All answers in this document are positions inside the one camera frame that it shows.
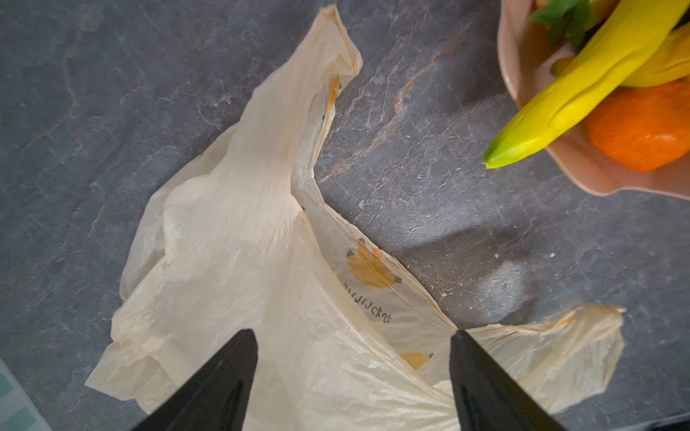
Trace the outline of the translucent cream plastic bag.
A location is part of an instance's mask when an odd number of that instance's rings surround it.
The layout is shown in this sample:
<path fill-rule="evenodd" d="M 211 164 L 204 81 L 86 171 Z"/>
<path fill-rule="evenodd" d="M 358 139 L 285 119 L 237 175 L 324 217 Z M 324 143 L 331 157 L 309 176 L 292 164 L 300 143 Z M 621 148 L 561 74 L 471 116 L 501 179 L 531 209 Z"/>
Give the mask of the translucent cream plastic bag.
<path fill-rule="evenodd" d="M 337 8 L 321 9 L 239 122 L 149 199 L 88 387 L 153 412 L 251 329 L 249 430 L 459 429 L 456 325 L 314 178 L 361 67 Z"/>

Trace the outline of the yellow-green banana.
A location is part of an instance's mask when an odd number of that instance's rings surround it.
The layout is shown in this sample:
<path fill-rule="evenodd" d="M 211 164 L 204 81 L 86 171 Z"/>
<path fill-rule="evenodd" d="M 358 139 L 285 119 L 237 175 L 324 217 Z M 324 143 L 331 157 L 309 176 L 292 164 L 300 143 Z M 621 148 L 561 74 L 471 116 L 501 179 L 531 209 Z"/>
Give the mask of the yellow-green banana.
<path fill-rule="evenodd" d="M 621 1 L 564 72 L 496 136 L 490 169 L 536 154 L 572 129 L 652 58 L 689 8 L 688 1 Z"/>

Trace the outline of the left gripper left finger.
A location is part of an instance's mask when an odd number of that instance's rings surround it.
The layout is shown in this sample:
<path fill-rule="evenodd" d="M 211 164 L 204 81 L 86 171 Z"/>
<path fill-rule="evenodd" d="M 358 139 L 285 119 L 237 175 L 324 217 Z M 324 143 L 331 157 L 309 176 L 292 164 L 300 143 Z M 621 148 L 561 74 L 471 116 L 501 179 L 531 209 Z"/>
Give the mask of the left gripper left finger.
<path fill-rule="evenodd" d="M 250 329 L 239 330 L 135 431 L 236 430 L 244 425 L 258 363 Z"/>

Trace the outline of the deep yellow banana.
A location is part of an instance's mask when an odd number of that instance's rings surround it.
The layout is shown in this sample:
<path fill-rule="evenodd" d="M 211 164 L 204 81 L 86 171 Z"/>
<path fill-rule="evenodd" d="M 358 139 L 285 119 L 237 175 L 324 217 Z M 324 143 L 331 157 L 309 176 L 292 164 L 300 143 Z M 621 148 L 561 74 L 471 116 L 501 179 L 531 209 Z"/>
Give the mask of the deep yellow banana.
<path fill-rule="evenodd" d="M 550 68 L 549 95 L 591 95 L 598 99 L 618 86 L 652 87 L 689 76 L 689 24 L 662 19 L 653 26 L 614 16 L 587 45 Z"/>

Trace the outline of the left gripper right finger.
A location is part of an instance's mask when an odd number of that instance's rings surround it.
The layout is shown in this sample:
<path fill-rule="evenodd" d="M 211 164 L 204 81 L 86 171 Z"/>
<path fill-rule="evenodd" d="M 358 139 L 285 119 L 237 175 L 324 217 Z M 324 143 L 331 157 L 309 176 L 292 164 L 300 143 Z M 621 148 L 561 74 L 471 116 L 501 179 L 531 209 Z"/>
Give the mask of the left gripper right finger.
<path fill-rule="evenodd" d="M 463 431 L 564 428 L 464 330 L 451 339 L 449 371 Z"/>

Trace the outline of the orange tangerine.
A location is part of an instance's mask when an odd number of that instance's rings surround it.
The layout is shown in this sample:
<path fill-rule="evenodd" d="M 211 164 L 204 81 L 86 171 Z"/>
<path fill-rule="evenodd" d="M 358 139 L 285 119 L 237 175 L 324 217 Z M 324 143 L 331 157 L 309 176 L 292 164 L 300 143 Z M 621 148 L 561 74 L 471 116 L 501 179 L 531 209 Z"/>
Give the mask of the orange tangerine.
<path fill-rule="evenodd" d="M 650 172 L 689 153 L 689 81 L 619 88 L 584 120 L 589 141 L 636 172 Z"/>

